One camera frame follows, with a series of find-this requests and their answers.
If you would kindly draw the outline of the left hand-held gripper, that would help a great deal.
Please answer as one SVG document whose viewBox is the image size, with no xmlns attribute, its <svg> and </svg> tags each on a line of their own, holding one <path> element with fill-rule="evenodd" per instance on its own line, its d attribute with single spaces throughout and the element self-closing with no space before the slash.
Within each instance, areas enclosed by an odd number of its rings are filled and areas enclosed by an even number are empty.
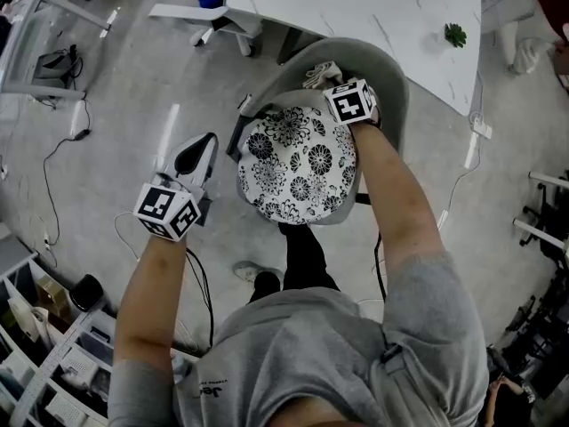
<svg viewBox="0 0 569 427">
<path fill-rule="evenodd" d="M 164 173 L 142 186 L 132 214 L 150 234 L 179 242 L 192 226 L 204 226 L 212 200 L 203 186 L 212 176 L 218 147 L 214 133 L 188 139 L 170 152 Z M 186 185 L 176 179 L 181 176 L 188 176 Z"/>
</svg>

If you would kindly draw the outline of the white power strip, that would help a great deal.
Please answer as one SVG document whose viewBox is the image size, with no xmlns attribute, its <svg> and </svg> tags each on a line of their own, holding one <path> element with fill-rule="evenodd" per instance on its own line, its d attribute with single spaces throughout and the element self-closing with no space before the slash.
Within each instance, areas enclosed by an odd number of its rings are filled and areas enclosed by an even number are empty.
<svg viewBox="0 0 569 427">
<path fill-rule="evenodd" d="M 480 111 L 473 111 L 469 116 L 470 126 L 474 133 L 481 137 L 491 140 L 493 136 L 493 129 L 489 126 Z"/>
</svg>

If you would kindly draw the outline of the person's grey t-shirt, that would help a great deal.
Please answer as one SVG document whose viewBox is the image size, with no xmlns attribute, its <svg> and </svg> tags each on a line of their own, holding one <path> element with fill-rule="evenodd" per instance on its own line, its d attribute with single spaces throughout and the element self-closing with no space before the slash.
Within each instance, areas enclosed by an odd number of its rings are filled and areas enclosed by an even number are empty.
<svg viewBox="0 0 569 427">
<path fill-rule="evenodd" d="M 284 290 L 236 310 L 179 383 L 115 364 L 109 427 L 266 427 L 298 398 L 368 427 L 472 427 L 485 340 L 451 257 L 413 256 L 393 278 L 381 322 L 332 289 Z"/>
</svg>

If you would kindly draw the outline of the black office chair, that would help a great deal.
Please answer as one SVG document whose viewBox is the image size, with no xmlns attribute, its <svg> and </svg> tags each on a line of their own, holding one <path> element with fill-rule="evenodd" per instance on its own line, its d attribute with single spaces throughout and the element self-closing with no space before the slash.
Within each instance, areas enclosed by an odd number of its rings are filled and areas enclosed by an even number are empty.
<svg viewBox="0 0 569 427">
<path fill-rule="evenodd" d="M 547 399 L 569 375 L 569 270 L 557 270 L 545 295 L 518 312 L 523 322 L 502 355 L 513 374 L 527 373 L 537 396 Z"/>
</svg>

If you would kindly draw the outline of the person's left shoe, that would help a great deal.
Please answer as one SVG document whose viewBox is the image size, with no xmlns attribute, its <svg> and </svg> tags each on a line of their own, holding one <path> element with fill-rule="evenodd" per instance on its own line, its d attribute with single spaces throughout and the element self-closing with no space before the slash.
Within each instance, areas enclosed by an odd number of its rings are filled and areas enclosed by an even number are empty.
<svg viewBox="0 0 569 427">
<path fill-rule="evenodd" d="M 279 281 L 282 281 L 283 273 L 276 268 L 266 268 L 250 261 L 236 262 L 232 267 L 235 276 L 244 282 L 253 284 L 254 280 L 264 272 L 273 274 Z"/>
</svg>

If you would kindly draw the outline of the floral round seat cushion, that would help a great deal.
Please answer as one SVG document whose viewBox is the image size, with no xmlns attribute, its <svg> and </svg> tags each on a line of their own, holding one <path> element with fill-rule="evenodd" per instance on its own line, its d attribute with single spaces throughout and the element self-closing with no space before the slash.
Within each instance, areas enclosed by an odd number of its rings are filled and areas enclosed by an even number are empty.
<svg viewBox="0 0 569 427">
<path fill-rule="evenodd" d="M 245 200 L 266 219 L 320 222 L 346 205 L 355 187 L 353 136 L 319 109 L 271 112 L 244 142 L 237 174 Z"/>
</svg>

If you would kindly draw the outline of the white storage shelf unit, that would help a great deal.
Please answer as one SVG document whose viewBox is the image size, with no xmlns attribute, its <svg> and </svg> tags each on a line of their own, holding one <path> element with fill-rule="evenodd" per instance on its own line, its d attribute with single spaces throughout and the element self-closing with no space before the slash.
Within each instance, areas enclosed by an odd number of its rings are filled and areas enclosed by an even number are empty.
<svg viewBox="0 0 569 427">
<path fill-rule="evenodd" d="M 69 324 L 38 305 L 43 276 L 62 285 Z M 88 312 L 70 300 L 72 284 L 59 280 L 0 222 L 0 427 L 107 427 L 116 316 L 114 284 Z M 19 297 L 44 317 L 46 337 L 32 342 L 21 331 L 8 300 Z"/>
</svg>

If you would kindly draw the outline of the grey shell chair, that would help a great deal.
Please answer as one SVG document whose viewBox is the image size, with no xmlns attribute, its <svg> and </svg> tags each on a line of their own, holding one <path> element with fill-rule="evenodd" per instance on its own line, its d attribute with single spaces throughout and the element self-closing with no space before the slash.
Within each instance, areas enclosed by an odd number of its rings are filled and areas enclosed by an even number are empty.
<svg viewBox="0 0 569 427">
<path fill-rule="evenodd" d="M 293 56 L 258 92 L 250 95 L 240 105 L 240 117 L 227 150 L 237 163 L 242 156 L 244 142 L 256 121 L 268 113 L 294 106 L 312 107 L 327 113 L 335 124 L 323 91 L 302 87 L 306 73 L 317 64 L 327 61 L 334 61 L 341 69 L 345 84 L 359 79 L 368 83 L 377 101 L 376 109 L 379 110 L 376 126 L 394 149 L 400 148 L 409 98 L 403 71 L 388 54 L 372 44 L 349 38 L 327 38 L 309 45 Z M 356 183 L 348 203 L 327 219 L 310 224 L 332 225 L 343 222 L 354 204 L 368 203 L 369 197 L 358 192 L 360 180 L 361 169 L 357 154 Z"/>
</svg>

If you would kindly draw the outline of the person's right forearm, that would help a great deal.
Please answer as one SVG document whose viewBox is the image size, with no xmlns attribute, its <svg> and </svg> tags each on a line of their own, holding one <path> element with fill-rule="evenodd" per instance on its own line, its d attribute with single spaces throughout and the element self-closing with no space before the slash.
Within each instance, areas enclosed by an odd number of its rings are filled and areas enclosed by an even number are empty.
<svg viewBox="0 0 569 427">
<path fill-rule="evenodd" d="M 444 246 L 421 185 L 381 130 L 358 123 L 351 132 L 392 281 L 407 259 L 440 254 Z"/>
</svg>

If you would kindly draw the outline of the person's black trousers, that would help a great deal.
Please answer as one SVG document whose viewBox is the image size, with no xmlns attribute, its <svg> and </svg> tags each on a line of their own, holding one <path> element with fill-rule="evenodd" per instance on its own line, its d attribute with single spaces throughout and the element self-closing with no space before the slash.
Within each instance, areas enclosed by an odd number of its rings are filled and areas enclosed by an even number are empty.
<svg viewBox="0 0 569 427">
<path fill-rule="evenodd" d="M 247 262 L 253 270 L 253 293 L 249 303 L 280 292 L 324 287 L 339 291 L 334 279 L 327 273 L 324 251 L 307 224 L 279 223 L 280 233 L 286 240 L 286 268 L 283 280 L 275 269 L 262 268 Z"/>
</svg>

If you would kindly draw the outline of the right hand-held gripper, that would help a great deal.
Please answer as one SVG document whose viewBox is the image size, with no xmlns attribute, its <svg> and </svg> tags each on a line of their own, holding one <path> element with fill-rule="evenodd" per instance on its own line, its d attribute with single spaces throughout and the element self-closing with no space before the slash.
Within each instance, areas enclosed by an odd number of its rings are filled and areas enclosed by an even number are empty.
<svg viewBox="0 0 569 427">
<path fill-rule="evenodd" d="M 377 101 L 364 79 L 323 91 L 325 101 L 336 125 L 350 125 L 373 116 Z"/>
</svg>

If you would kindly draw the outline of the white desk frame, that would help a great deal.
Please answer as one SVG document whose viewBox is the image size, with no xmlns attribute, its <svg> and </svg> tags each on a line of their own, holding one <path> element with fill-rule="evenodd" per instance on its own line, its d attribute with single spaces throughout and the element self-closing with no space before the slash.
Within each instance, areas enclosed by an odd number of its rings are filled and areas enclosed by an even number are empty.
<svg viewBox="0 0 569 427">
<path fill-rule="evenodd" d="M 539 181 L 541 184 L 552 184 L 552 185 L 555 185 L 561 189 L 569 190 L 569 181 L 562 180 L 562 179 L 559 179 L 557 177 L 553 177 L 550 175 L 546 175 L 545 173 L 538 173 L 538 172 L 530 171 L 528 173 L 528 177 L 530 179 Z M 560 240 L 558 238 L 551 236 L 550 234 L 548 234 L 544 230 L 538 230 L 536 227 L 534 227 L 534 226 L 532 226 L 526 222 L 520 221 L 519 219 L 514 219 L 512 224 L 515 227 L 517 227 L 523 231 L 528 232 L 530 235 L 532 235 L 532 236 L 534 236 L 540 240 L 543 240 L 545 242 L 548 242 L 549 244 L 553 245 L 555 248 L 562 250 L 565 257 L 569 258 L 569 238 L 567 238 L 566 240 Z"/>
</svg>

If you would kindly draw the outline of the white paper bag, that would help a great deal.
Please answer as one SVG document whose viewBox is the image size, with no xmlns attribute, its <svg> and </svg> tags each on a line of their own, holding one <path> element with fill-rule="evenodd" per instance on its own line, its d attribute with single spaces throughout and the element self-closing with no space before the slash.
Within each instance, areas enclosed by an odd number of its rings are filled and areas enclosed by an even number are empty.
<svg viewBox="0 0 569 427">
<path fill-rule="evenodd" d="M 44 317 L 40 312 L 30 307 L 19 297 L 10 298 L 8 303 L 12 315 L 25 336 L 32 342 L 37 342 L 38 339 L 43 341 L 46 337 L 46 331 Z"/>
</svg>

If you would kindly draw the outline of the small green plant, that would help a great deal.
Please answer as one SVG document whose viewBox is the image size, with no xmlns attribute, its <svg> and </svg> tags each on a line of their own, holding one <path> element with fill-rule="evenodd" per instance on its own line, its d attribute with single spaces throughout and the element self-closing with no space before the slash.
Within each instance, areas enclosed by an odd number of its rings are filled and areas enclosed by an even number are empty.
<svg viewBox="0 0 569 427">
<path fill-rule="evenodd" d="M 464 48 L 467 43 L 466 32 L 456 23 L 445 24 L 444 37 L 454 48 Z"/>
</svg>

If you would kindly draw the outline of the white marble table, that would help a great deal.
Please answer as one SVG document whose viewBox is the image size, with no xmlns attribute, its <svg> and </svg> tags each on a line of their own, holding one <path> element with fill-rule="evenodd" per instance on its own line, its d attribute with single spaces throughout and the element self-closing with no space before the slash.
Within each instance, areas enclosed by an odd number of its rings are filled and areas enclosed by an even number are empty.
<svg viewBox="0 0 569 427">
<path fill-rule="evenodd" d="M 229 8 L 320 36 L 348 37 L 389 54 L 405 75 L 459 114 L 471 108 L 479 58 L 481 0 L 227 0 Z M 445 24 L 467 34 L 464 48 Z"/>
</svg>

